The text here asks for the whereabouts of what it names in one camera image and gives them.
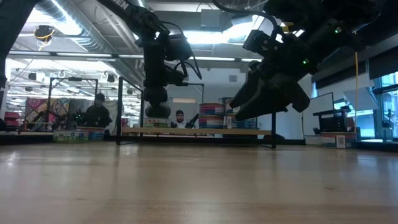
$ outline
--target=man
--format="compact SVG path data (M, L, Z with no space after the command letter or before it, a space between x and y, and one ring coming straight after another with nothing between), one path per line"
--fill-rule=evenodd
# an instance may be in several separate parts
M177 112L175 112L175 119L177 120L178 128L185 128L187 122L184 120L184 112L182 110L178 110Z
M95 96L95 105L89 107L86 111L87 127L99 127L105 128L111 122L109 118L109 111L103 105L105 102L105 96L102 93L98 93Z

